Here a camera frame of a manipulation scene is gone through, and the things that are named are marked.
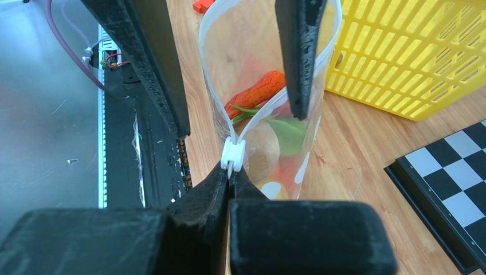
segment yellow basket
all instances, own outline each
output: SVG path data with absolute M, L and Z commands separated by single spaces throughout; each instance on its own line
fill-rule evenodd
M 486 84 L 486 4 L 342 0 L 326 90 L 420 121 Z

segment black and white checkered board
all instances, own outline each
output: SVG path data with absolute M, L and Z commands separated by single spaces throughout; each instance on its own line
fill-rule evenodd
M 485 270 L 486 120 L 409 153 L 386 171 L 458 268 Z M 471 259 L 454 251 L 455 242 Z

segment clear plastic bag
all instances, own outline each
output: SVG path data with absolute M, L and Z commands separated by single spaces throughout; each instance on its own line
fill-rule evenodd
M 311 104 L 304 121 L 293 118 L 284 85 L 270 100 L 243 112 L 243 116 L 230 120 L 225 110 L 235 95 L 261 83 L 262 77 L 275 74 L 276 78 L 265 78 L 273 85 L 273 79 L 284 72 L 275 0 L 219 0 L 201 22 L 199 51 L 220 149 L 228 136 L 234 144 L 245 139 L 245 171 L 270 199 L 297 199 L 300 194 L 341 21 L 339 0 L 329 0 L 319 32 Z

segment wooden table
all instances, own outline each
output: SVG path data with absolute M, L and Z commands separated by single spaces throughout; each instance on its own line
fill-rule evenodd
M 198 51 L 202 16 L 194 0 L 168 0 L 189 104 L 186 139 L 191 174 L 200 182 L 219 161 Z M 383 168 L 409 152 L 486 119 L 486 88 L 414 123 L 326 93 L 300 199 L 356 200 L 381 216 L 400 274 L 460 274 Z M 474 274 L 483 274 L 480 270 Z

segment toy carrot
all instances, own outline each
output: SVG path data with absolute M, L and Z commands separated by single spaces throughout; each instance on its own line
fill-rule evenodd
M 270 100 L 282 90 L 285 85 L 285 76 L 278 70 L 272 70 L 264 74 L 256 84 L 233 96 L 233 98 L 226 103 L 225 110 L 226 113 L 228 113 L 229 119 L 233 119 L 242 114 L 241 110 L 233 108 L 232 105 L 245 109 L 254 108 L 259 104 Z

